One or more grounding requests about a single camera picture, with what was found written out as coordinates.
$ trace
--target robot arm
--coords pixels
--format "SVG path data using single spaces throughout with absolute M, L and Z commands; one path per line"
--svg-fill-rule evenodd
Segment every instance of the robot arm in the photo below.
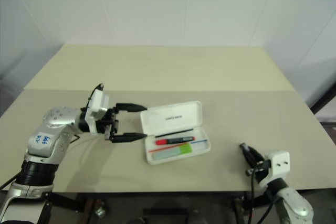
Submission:
M 290 170 L 289 153 L 274 152 L 264 159 L 252 147 L 246 144 L 240 147 L 246 161 L 252 167 L 246 170 L 246 175 L 251 176 L 254 173 L 259 186 L 266 189 L 267 194 L 275 202 L 280 222 L 284 224 L 312 223 L 311 205 L 296 190 L 288 187 L 284 180 Z
M 48 223 L 51 204 L 47 198 L 54 187 L 55 172 L 74 135 L 84 132 L 104 134 L 106 140 L 117 143 L 132 142 L 146 136 L 141 133 L 116 135 L 116 114 L 120 110 L 138 112 L 146 108 L 117 103 L 109 109 L 109 97 L 102 90 L 103 85 L 98 85 L 82 109 L 60 106 L 44 115 L 42 125 L 28 140 L 21 171 L 0 208 L 0 223 L 12 220 Z

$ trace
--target floor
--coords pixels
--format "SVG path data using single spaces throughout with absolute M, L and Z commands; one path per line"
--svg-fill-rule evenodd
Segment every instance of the floor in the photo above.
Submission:
M 305 195 L 314 209 L 313 223 L 333 224 L 336 223 L 336 189 L 324 189 Z M 112 198 L 108 200 L 110 211 L 99 219 L 92 217 L 91 224 L 126 224 L 129 220 L 142 217 L 144 208 L 187 208 L 197 209 L 206 221 L 210 223 L 234 224 L 235 216 L 226 206 L 226 201 L 220 197 L 171 197 L 171 198 Z M 254 211 L 252 223 L 256 223 L 265 212 L 266 207 Z M 65 223 L 78 223 L 81 214 L 74 211 L 53 208 L 53 217 L 50 224 L 59 223 L 59 218 Z M 152 224 L 185 224 L 186 216 L 150 216 Z M 280 223 L 275 209 L 272 209 L 264 223 Z

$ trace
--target silver robot arm segment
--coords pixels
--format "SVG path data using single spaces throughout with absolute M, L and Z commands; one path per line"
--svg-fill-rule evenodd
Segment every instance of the silver robot arm segment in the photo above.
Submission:
M 277 193 L 279 200 L 276 202 L 280 222 L 283 224 L 312 224 L 313 208 L 296 190 L 287 187 Z
M 0 223 L 48 222 L 51 210 L 48 195 L 53 190 L 58 165 L 63 160 L 74 135 L 83 132 L 90 132 L 92 135 L 100 133 L 105 134 L 106 140 L 112 142 L 132 142 L 146 136 L 141 133 L 115 135 L 118 129 L 115 115 L 120 110 L 138 112 L 146 108 L 136 104 L 119 103 L 109 109 L 109 97 L 103 94 L 102 90 L 103 85 L 98 85 L 82 109 L 60 106 L 44 115 L 42 125 L 28 140 L 21 171 L 11 184 L 0 208 Z

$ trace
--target red marker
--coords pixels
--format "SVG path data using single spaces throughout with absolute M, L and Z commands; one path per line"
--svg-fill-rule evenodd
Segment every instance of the red marker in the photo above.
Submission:
M 178 138 L 171 138 L 171 139 L 160 139 L 160 140 L 156 140 L 155 143 L 157 145 L 179 144 L 179 143 L 189 142 L 193 140 L 195 140 L 194 136 L 185 136 L 185 137 L 178 137 Z

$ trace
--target metal frame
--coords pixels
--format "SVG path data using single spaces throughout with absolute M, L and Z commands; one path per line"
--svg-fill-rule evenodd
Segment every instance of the metal frame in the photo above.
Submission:
M 320 123 L 325 128 L 334 128 L 334 127 L 336 127 L 336 122 L 320 122 Z
M 106 199 L 113 197 L 225 197 L 241 198 L 243 191 L 165 191 L 165 192 L 133 192 L 133 193 L 79 193 L 88 198 Z
M 70 209 L 70 210 L 74 210 L 74 211 L 78 211 L 78 212 L 83 212 L 85 209 L 85 203 L 86 203 L 86 199 L 82 198 L 82 199 L 70 199 L 68 197 L 65 197 L 63 195 L 59 195 L 59 194 L 55 194 L 55 193 L 51 193 L 48 200 L 57 207 L 62 207 L 62 208 L 66 208 L 66 209 Z
M 334 97 L 336 97 L 336 82 L 331 86 L 331 88 L 310 108 L 313 114 L 316 114 L 321 110 L 328 102 L 330 102 Z

